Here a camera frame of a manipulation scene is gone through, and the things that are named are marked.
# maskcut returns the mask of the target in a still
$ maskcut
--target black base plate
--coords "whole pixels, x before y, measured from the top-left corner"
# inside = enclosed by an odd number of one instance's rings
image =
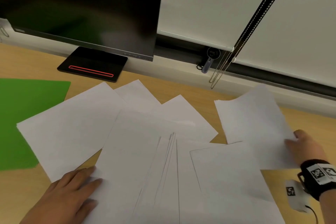
[[[127,57],[78,47],[57,70],[107,82],[116,82]]]

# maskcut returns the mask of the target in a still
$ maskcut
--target hand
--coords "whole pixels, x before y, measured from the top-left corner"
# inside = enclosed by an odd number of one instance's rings
[[[95,167],[71,171],[53,182],[20,224],[80,224],[96,207],[97,201],[88,197],[99,187],[102,179],[83,187]]]
[[[322,146],[303,130],[296,130],[294,134],[297,141],[285,140],[285,144],[291,152],[295,162],[300,166],[309,159],[322,159],[328,161]]]

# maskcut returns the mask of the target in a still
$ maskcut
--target black monitor screen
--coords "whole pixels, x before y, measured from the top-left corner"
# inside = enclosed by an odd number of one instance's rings
[[[161,0],[0,0],[17,32],[152,60]]]

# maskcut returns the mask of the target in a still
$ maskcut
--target green folder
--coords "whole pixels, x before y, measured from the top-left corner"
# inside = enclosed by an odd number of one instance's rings
[[[0,170],[38,164],[16,124],[63,102],[69,87],[70,82],[0,78]]]

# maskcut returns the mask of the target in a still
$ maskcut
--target wooden desk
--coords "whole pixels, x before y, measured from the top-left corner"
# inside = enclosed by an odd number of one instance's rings
[[[66,99],[101,82],[57,71],[57,66],[64,59],[42,52],[0,44],[0,78],[71,81]],[[181,94],[218,131],[219,134],[212,142],[226,143],[214,100],[230,100],[235,97],[125,71],[121,73],[118,82],[108,82],[108,84],[115,89],[137,79],[140,79],[161,103]],[[281,109],[292,129],[301,128],[308,131],[324,146],[330,161],[336,163],[335,119],[288,108]],[[83,166],[94,165],[98,156],[99,152]],[[287,203],[284,183],[286,179],[296,179],[298,170],[273,170],[262,171],[262,173],[286,223],[315,223],[312,214],[296,212],[290,209]],[[40,165],[33,169],[0,172],[0,223],[19,223],[49,184],[50,181]],[[323,223],[318,202],[312,199],[311,204],[317,212],[320,223]]]

